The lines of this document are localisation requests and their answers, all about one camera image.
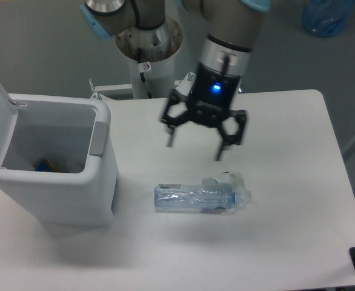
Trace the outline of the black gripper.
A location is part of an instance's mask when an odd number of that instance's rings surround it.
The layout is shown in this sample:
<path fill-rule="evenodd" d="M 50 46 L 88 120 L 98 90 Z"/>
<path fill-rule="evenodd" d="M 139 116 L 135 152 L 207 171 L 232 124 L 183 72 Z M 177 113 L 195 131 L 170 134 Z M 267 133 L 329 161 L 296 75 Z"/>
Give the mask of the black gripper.
<path fill-rule="evenodd" d="M 199 63 L 196 79 L 188 96 L 173 89 L 162 111 L 160 122 L 169 134 L 167 147 L 172 148 L 176 129 L 190 121 L 206 127 L 217 127 L 221 143 L 215 157 L 220 161 L 227 147 L 241 145 L 247 124 L 246 110 L 230 110 L 231 101 L 236 93 L 241 77 L 222 75 Z M 223 121 L 233 118 L 236 129 L 227 133 Z"/>

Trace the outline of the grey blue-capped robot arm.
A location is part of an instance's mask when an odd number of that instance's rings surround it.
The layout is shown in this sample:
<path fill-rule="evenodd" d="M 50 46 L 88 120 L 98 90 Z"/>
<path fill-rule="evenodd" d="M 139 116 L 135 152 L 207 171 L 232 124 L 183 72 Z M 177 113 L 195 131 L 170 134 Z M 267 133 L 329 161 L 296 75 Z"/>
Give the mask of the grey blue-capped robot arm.
<path fill-rule="evenodd" d="M 194 73 L 174 84 L 174 61 L 183 41 L 180 25 L 165 12 L 164 1 L 84 1 L 80 10 L 99 39 L 115 38 L 128 59 L 133 96 L 165 98 L 161 122 L 170 136 L 193 122 L 215 128 L 219 151 L 242 142 L 248 114 L 233 110 L 251 52 L 270 1 L 181 1 L 210 29 Z"/>

